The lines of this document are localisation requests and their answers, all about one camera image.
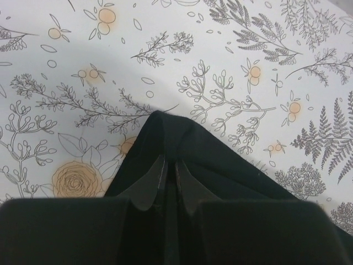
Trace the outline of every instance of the black fabric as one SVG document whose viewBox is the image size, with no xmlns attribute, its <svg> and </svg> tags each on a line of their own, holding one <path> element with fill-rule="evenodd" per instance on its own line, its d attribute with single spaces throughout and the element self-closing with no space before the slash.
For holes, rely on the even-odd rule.
<svg viewBox="0 0 353 265">
<path fill-rule="evenodd" d="M 298 200 L 201 125 L 163 112 L 148 118 L 106 196 L 119 195 L 134 184 L 160 155 L 171 164 L 183 160 L 190 173 L 221 199 Z M 338 227 L 334 233 L 353 262 L 353 238 Z"/>
</svg>

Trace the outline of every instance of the leaf illustration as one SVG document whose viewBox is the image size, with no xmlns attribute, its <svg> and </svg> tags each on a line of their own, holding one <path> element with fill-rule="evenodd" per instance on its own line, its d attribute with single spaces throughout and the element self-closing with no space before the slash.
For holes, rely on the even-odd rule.
<svg viewBox="0 0 353 265">
<path fill-rule="evenodd" d="M 102 142 L 100 142 L 100 144 L 97 146 L 98 150 L 103 150 L 108 146 L 108 142 L 107 140 L 103 140 Z"/>
<path fill-rule="evenodd" d="M 136 29 L 142 30 L 141 24 L 138 22 L 137 19 L 135 19 L 135 18 L 133 19 L 133 24 L 134 24 Z"/>
<path fill-rule="evenodd" d="M 119 160 L 112 160 L 103 164 L 99 168 L 99 172 L 102 176 L 102 179 L 105 180 L 113 177 L 118 166 L 119 166 Z"/>
<path fill-rule="evenodd" d="M 54 197 L 52 184 L 43 184 L 43 185 L 40 185 L 39 187 L 48 198 Z"/>
<path fill-rule="evenodd" d="M 91 163 L 93 165 L 95 165 L 96 167 L 99 166 L 100 164 L 100 161 L 101 161 L 101 156 L 100 156 L 100 153 L 99 151 L 91 146 L 87 151 L 86 153 L 84 153 L 84 155 L 82 156 L 82 163 L 85 163 L 85 164 L 88 164 L 90 165 Z"/>
<path fill-rule="evenodd" d="M 54 21 L 54 23 L 56 24 L 56 26 L 57 26 L 59 29 L 61 29 L 60 23 L 59 23 L 59 21 L 56 19 L 56 17 L 55 17 L 54 15 L 52 15 L 52 14 L 49 14 L 49 15 L 51 16 L 51 19 Z"/>
<path fill-rule="evenodd" d="M 95 17 L 95 15 L 91 11 L 88 11 L 86 9 L 84 9 L 83 11 L 90 19 L 97 20 L 97 18 Z"/>
<path fill-rule="evenodd" d="M 79 138 L 70 134 L 58 134 L 61 146 L 74 157 L 82 157 L 83 152 L 79 148 Z"/>
</svg>

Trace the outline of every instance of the rose illustration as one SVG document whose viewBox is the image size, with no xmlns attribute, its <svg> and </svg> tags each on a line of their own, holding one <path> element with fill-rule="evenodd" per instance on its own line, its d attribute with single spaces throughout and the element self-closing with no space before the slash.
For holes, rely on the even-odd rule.
<svg viewBox="0 0 353 265">
<path fill-rule="evenodd" d="M 55 197 L 95 197 L 102 181 L 96 168 L 76 161 L 58 168 L 52 177 Z"/>
</svg>

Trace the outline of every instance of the floral pattern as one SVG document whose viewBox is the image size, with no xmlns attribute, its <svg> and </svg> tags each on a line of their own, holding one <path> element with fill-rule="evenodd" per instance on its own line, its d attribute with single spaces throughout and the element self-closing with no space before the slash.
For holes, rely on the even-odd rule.
<svg viewBox="0 0 353 265">
<path fill-rule="evenodd" d="M 161 110 L 353 234 L 351 15 L 327 0 L 38 4 L 0 13 L 0 204 L 103 196 Z"/>
</svg>

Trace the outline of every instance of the branch illustration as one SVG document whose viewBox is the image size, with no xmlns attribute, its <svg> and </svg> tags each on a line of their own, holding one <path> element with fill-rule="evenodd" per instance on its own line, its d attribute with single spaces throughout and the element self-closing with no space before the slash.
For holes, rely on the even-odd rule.
<svg viewBox="0 0 353 265">
<path fill-rule="evenodd" d="M 318 196 L 326 190 L 321 174 L 308 163 L 303 163 L 300 168 L 292 166 L 287 173 L 277 171 L 275 177 L 279 185 L 301 200 Z"/>
<path fill-rule="evenodd" d="M 235 22 L 243 28 L 241 31 L 233 31 L 239 37 L 237 42 L 247 45 L 239 46 L 240 49 L 262 50 L 266 54 L 266 60 L 278 62 L 280 65 L 296 63 L 296 56 L 301 53 L 283 44 L 286 34 L 278 22 L 273 23 L 261 13 L 258 17 L 250 19 L 247 8 L 241 5 L 239 0 L 204 0 L 204 2 L 210 7 L 210 16 L 214 21 L 222 25 Z M 260 32 L 251 29 L 252 25 Z"/>
<path fill-rule="evenodd" d="M 0 46 L 0 52 L 22 50 L 27 48 L 27 44 L 23 40 L 23 37 L 27 35 L 36 36 L 35 34 L 9 30 L 3 26 L 0 26 L 0 40 L 8 40 L 6 44 Z"/>
<path fill-rule="evenodd" d="M 130 113 L 112 106 L 105 101 L 101 101 L 97 87 L 86 90 L 87 94 L 84 97 L 90 100 L 90 108 L 88 108 L 85 107 L 84 99 L 76 97 L 73 87 L 69 87 L 63 83 L 57 86 L 57 89 L 61 92 L 59 96 L 54 91 L 46 93 L 46 87 L 43 84 L 38 84 L 29 74 L 16 76 L 10 85 L 13 89 L 17 90 L 18 95 L 25 98 L 31 98 L 33 94 L 41 95 L 41 100 L 37 101 L 37 107 L 41 109 L 52 109 L 55 112 L 57 110 L 63 111 L 64 107 L 70 107 L 70 110 L 78 109 L 83 111 L 84 115 L 80 115 L 79 120 L 75 122 L 76 127 L 94 127 L 94 123 L 98 119 L 105 119 L 109 124 L 109 133 L 125 134 L 129 125 L 132 130 L 135 130 L 136 127 L 140 127 L 139 118 L 149 116 L 153 112 L 149 105 L 140 105 L 134 102 L 131 95 L 126 94 L 123 88 L 119 89 L 120 101 L 125 103 L 126 109 L 132 110 Z"/>
<path fill-rule="evenodd" d="M 299 31 L 299 35 L 306 40 L 311 50 L 326 41 L 329 33 L 339 33 L 335 14 L 330 15 L 329 10 L 319 11 L 312 0 L 282 0 L 281 6 L 282 15 L 286 16 L 287 28 L 293 35 Z"/>
<path fill-rule="evenodd" d="M 334 104 L 333 123 L 329 123 L 324 106 L 320 115 L 319 129 L 313 121 L 309 123 L 309 130 L 302 129 L 301 135 L 297 136 L 291 143 L 292 146 L 304 149 L 305 155 L 312 155 L 312 160 L 316 163 L 317 158 L 323 151 L 321 168 L 330 160 L 328 173 L 346 161 L 338 178 L 338 183 L 353 168 L 353 91 L 348 96 L 348 117 L 342 112 L 338 103 L 338 98 Z"/>
<path fill-rule="evenodd" d="M 48 149 L 46 147 L 47 140 L 40 140 L 32 151 L 32 147 L 26 140 L 22 143 L 18 142 L 16 137 L 21 134 L 34 134 L 44 131 L 48 134 L 53 134 L 51 129 L 57 124 L 56 121 L 47 120 L 46 116 L 36 116 L 34 121 L 28 113 L 31 111 L 30 107 L 20 106 L 21 101 L 17 101 L 16 105 L 11 104 L 10 110 L 13 112 L 9 115 L 9 123 L 6 124 L 5 129 L 12 133 L 9 143 L 2 140 L 3 129 L 0 127 L 0 145 L 10 153 L 11 157 L 18 163 L 18 168 L 10 172 L 8 166 L 0 168 L 0 173 L 3 173 L 7 180 L 18 187 L 19 195 L 25 198 L 24 193 L 27 193 L 30 198 L 37 192 L 39 185 L 30 185 L 27 180 L 28 169 L 24 166 L 24 162 L 34 158 L 39 166 L 45 166 L 51 163 L 52 159 L 44 158 L 43 156 L 53 154 L 55 149 Z"/>
<path fill-rule="evenodd" d="M 261 119 L 266 115 L 268 111 L 276 109 L 273 108 L 261 108 L 257 103 L 253 102 L 252 98 L 247 96 L 245 102 L 238 101 L 234 98 L 229 98 L 227 91 L 233 89 L 233 77 L 226 78 L 226 70 L 223 70 L 220 76 L 213 75 L 213 81 L 216 85 L 216 89 L 209 91 L 211 96 L 206 95 L 206 74 L 210 70 L 210 66 L 205 66 L 204 62 L 200 60 L 197 68 L 192 68 L 192 76 L 195 79 L 189 81 L 189 79 L 184 76 L 181 82 L 177 82 L 179 87 L 179 92 L 185 93 L 190 98 L 193 98 L 196 103 L 202 101 L 207 106 L 203 107 L 201 105 L 194 105 L 194 110 L 191 111 L 193 120 L 201 119 L 201 123 L 205 123 L 210 110 L 227 105 L 230 108 L 230 112 L 226 112 L 224 118 L 216 118 L 215 122 L 212 124 L 215 127 L 215 131 L 221 132 L 221 137 L 226 134 L 226 125 L 232 118 L 238 116 L 242 113 L 253 113 L 260 114 L 260 116 L 253 116 L 247 120 L 247 125 L 238 125 L 236 135 L 229 135 L 228 141 L 235 141 L 233 147 L 237 145 L 245 144 L 240 147 L 238 151 L 240 153 L 246 152 L 247 154 L 253 152 L 252 146 L 259 140 L 256 131 L 260 125 Z"/>
<path fill-rule="evenodd" d="M 194 45 L 194 38 L 190 34 L 185 32 L 175 33 L 174 42 L 168 43 L 167 32 L 161 33 L 161 36 L 156 36 L 156 38 L 151 38 L 151 41 L 146 42 L 148 45 L 148 50 L 140 50 L 140 53 L 131 57 L 137 58 L 137 62 L 141 63 L 146 61 L 148 65 L 153 66 L 163 66 L 164 58 L 158 58 L 158 53 L 165 54 L 165 49 L 168 49 L 172 54 L 176 52 L 183 52 L 185 54 L 189 53 L 191 47 Z"/>
<path fill-rule="evenodd" d="M 318 77 L 320 83 L 324 83 L 325 87 L 327 87 L 329 85 L 328 76 L 325 74 L 325 71 L 318 70 L 319 67 L 323 67 L 326 68 L 329 72 L 334 72 L 336 75 L 340 76 L 341 84 L 347 84 L 350 76 L 346 73 L 346 69 L 350 69 L 350 74 L 353 74 L 353 64 L 351 64 L 353 63 L 353 53 L 346 52 L 342 60 L 337 59 L 336 54 L 336 48 L 324 49 L 322 57 L 320 52 L 315 56 L 316 62 L 314 64 L 299 68 L 291 72 L 286 77 L 286 79 L 295 72 L 304 70 L 308 76 Z"/>
</svg>

